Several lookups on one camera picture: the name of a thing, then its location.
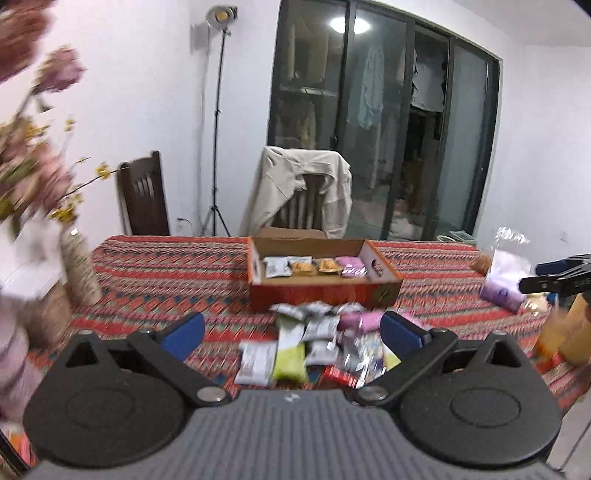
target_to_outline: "glass panel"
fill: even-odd
[[[417,26],[413,57],[413,94],[389,239],[423,237],[439,171],[437,153],[446,101],[449,39]]]
[[[353,176],[348,237],[381,236],[400,121],[406,29],[404,22],[357,8],[345,135],[339,141]]]
[[[485,59],[456,46],[447,143],[436,199],[435,236],[450,236],[464,223],[480,154],[487,71]]]
[[[345,13],[340,2],[289,0],[287,21],[278,33],[277,45],[282,52],[277,57],[274,145],[330,149],[339,98]]]

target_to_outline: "light stand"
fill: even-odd
[[[209,219],[212,219],[213,223],[213,236],[217,236],[217,228],[216,228],[216,215],[220,217],[220,221],[226,231],[226,234],[230,236],[230,232],[228,231],[228,227],[226,226],[226,222],[224,222],[222,213],[217,206],[217,123],[220,116],[220,87],[222,85],[222,65],[223,65],[223,51],[226,46],[226,36],[230,35],[230,32],[227,28],[222,30],[222,46],[220,48],[220,65],[219,70],[217,71],[217,92],[216,92],[216,110],[215,110],[215,123],[213,127],[213,187],[212,187],[212,205],[209,208],[209,212],[205,217],[205,221],[203,222],[203,227],[201,230],[201,235],[205,235],[207,230],[207,226],[209,224]]]

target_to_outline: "green snack packet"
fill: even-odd
[[[273,380],[291,380],[297,383],[308,381],[306,370],[306,349],[301,343],[295,347],[284,348],[277,351],[275,357],[275,368],[273,369]]]

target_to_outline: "dark brown chair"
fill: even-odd
[[[160,152],[122,163],[117,175],[119,193],[127,208],[132,235],[170,235]]]
[[[320,189],[324,182],[322,175],[303,176],[306,190],[296,190],[294,196],[275,214],[271,226],[295,228],[298,230],[322,230],[322,204]]]

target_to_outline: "ceiling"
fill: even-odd
[[[454,0],[520,43],[591,47],[591,17],[573,0]]]

